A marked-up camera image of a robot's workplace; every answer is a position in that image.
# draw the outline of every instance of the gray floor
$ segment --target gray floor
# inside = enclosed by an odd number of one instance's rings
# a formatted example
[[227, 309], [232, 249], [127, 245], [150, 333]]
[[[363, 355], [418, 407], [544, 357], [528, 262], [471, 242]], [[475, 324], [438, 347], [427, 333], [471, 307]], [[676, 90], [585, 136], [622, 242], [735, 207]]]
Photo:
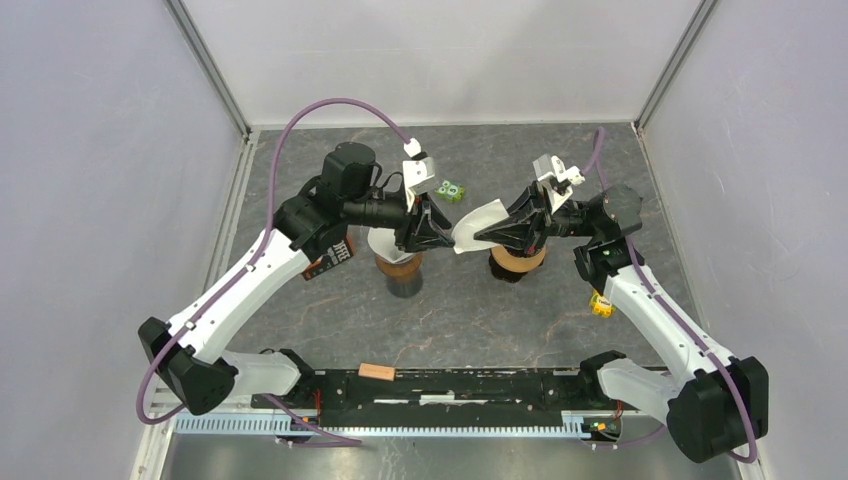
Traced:
[[[435, 159], [441, 177], [466, 186], [460, 204], [442, 204], [456, 221], [495, 198], [509, 205], [533, 179], [531, 161], [544, 153], [583, 167], [595, 124], [415, 127], [409, 132]], [[692, 301], [637, 140], [626, 124], [605, 125], [603, 151], [612, 182], [625, 182], [644, 197], [644, 228], [635, 235], [665, 288], [690, 314]], [[263, 132], [233, 246], [232, 261], [264, 225], [268, 171], [278, 132]], [[387, 172], [403, 158], [401, 144], [386, 128], [300, 130], [283, 149], [276, 195], [295, 194], [320, 172], [327, 152], [342, 141], [371, 146]], [[596, 177], [576, 188], [576, 199], [599, 189]], [[366, 229], [351, 228], [357, 255], [337, 269], [280, 289], [236, 335], [235, 351], [292, 348], [315, 367], [355, 368], [360, 362], [399, 367], [576, 366], [599, 352], [617, 349], [637, 363], [659, 357], [624, 316], [602, 319], [587, 306], [591, 288], [572, 263], [575, 239], [548, 243], [545, 265], [518, 284], [492, 278], [487, 252], [457, 256], [428, 252], [425, 285], [401, 300], [386, 290]]]
[[[625, 438], [638, 438], [656, 423], [625, 418], [624, 428]], [[736, 480], [733, 463], [723, 455], [694, 464], [668, 434], [638, 448], [596, 453], [565, 439], [366, 438], [361, 448], [309, 451], [268, 437], [177, 435], [162, 478]]]

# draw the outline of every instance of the robotic arm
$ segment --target robotic arm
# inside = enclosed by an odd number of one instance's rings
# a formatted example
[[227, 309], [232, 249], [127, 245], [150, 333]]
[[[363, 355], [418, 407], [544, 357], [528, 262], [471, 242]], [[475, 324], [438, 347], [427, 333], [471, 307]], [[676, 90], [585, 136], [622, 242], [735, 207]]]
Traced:
[[[310, 179], [274, 215], [273, 230], [258, 260], [265, 232], [250, 250], [206, 293], [169, 321], [151, 317], [139, 328], [149, 360], [183, 328], [187, 332], [169, 350], [157, 373], [194, 415], [202, 415], [230, 395], [285, 395], [300, 378], [297, 365], [282, 353], [228, 352], [225, 347], [244, 323], [287, 281], [300, 274], [347, 234], [348, 225], [394, 230], [403, 252], [451, 247], [451, 224], [430, 200], [437, 185], [426, 153], [403, 162], [397, 192], [372, 184], [382, 167], [374, 151], [342, 143], [324, 159], [321, 175]], [[195, 322], [198, 309], [212, 306]]]
[[479, 230], [474, 239], [528, 256], [551, 236], [589, 237], [574, 250], [581, 278], [636, 325], [670, 372], [649, 371], [620, 352], [602, 353], [580, 365], [587, 393], [622, 400], [651, 415], [668, 427], [688, 458], [703, 462], [747, 443], [740, 409], [717, 360], [741, 395], [755, 438], [765, 435], [768, 373], [756, 358], [738, 360], [701, 330], [628, 244], [626, 236], [642, 227], [642, 199], [636, 192], [614, 185], [589, 201], [572, 201], [570, 186], [583, 181], [575, 167], [567, 171], [576, 173], [557, 175], [566, 170], [547, 155], [534, 167], [537, 180], [507, 209], [508, 216]]

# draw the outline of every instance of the yellow dice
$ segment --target yellow dice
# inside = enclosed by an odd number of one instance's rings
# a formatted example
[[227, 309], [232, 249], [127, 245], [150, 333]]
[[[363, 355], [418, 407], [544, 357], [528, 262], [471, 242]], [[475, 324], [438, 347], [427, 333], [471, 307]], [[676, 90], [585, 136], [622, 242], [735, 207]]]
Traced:
[[598, 293], [597, 290], [592, 290], [592, 298], [589, 299], [589, 306], [592, 307], [592, 313], [599, 317], [609, 318], [615, 307], [607, 297]]

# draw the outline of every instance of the white wall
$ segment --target white wall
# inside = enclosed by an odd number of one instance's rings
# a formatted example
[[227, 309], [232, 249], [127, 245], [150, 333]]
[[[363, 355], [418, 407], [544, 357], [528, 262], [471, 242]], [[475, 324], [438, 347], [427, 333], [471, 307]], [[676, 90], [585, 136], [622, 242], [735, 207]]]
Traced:
[[[632, 120], [698, 0], [184, 0], [254, 125]], [[311, 124], [375, 124], [351, 107]]]
[[773, 478], [844, 478], [848, 3], [721, 2], [647, 125], [705, 322], [771, 377]]
[[128, 478], [136, 329], [202, 286], [239, 138], [160, 1], [2, 10], [0, 478]]

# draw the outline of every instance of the green dice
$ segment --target green dice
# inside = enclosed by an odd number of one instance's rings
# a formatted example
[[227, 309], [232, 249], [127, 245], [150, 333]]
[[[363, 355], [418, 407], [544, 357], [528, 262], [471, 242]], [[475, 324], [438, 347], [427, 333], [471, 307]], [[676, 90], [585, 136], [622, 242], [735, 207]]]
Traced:
[[465, 195], [465, 187], [445, 180], [442, 182], [442, 186], [436, 190], [436, 195], [442, 197], [448, 203], [459, 203], [462, 196]]

